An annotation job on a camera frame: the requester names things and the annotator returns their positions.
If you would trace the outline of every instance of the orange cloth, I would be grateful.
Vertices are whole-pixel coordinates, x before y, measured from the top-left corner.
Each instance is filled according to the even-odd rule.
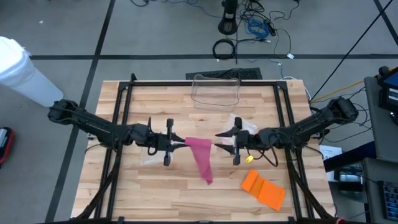
[[[241,188],[257,200],[279,211],[285,197],[285,189],[259,176],[255,170],[250,170]]]

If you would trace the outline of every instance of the yellow tag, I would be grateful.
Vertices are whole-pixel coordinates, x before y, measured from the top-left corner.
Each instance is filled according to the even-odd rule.
[[[250,163],[254,159],[253,156],[249,156],[246,158],[246,163]]]

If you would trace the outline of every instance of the pink cloth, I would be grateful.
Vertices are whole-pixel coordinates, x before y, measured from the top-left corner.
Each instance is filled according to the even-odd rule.
[[[208,139],[185,138],[185,144],[191,147],[202,179],[207,184],[213,183],[213,174],[210,167],[211,141]]]

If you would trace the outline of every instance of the white bucket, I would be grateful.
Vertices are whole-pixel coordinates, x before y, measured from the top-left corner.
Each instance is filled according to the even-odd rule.
[[[61,90],[34,67],[29,53],[5,37],[0,37],[0,84],[45,107],[63,98]]]

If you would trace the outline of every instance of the wooden table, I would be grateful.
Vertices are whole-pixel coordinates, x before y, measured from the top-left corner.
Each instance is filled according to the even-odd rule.
[[[295,120],[300,121],[310,116],[303,82],[292,80],[287,81],[287,84]],[[118,85],[117,81],[103,83],[96,115],[111,121]],[[190,92],[190,86],[135,86],[127,123],[146,124],[151,116],[152,129],[158,132],[166,131],[166,119],[173,118],[173,131],[179,136],[221,142],[215,134],[224,130],[230,114],[194,108]],[[241,86],[239,92],[240,101],[233,111],[234,114],[250,121],[259,129],[279,126],[272,87]],[[283,98],[281,101],[285,113]],[[316,141],[310,142],[309,146],[319,149]],[[210,161],[214,182],[211,185],[201,180],[189,148],[177,149],[173,153],[170,167],[162,165],[164,153],[149,157],[146,151],[147,149],[134,144],[123,150],[113,219],[124,216],[126,220],[143,221],[287,221],[288,216],[295,216],[283,150],[277,149],[278,167],[273,167],[265,159],[247,164],[244,162],[246,151],[241,151],[241,165],[233,166],[233,157],[213,146]],[[266,154],[274,159],[271,151]],[[100,146],[86,153],[72,217],[81,213],[97,192],[104,155],[105,149]],[[325,209],[334,214],[335,208],[321,155],[304,148],[303,161],[310,190]],[[257,170],[265,179],[286,190],[279,212],[257,202],[241,190],[241,182],[250,169]],[[305,202],[299,187],[298,190],[305,216]],[[108,195],[105,195],[104,201],[108,201]],[[106,206],[107,203],[104,203],[102,214],[105,214]]]

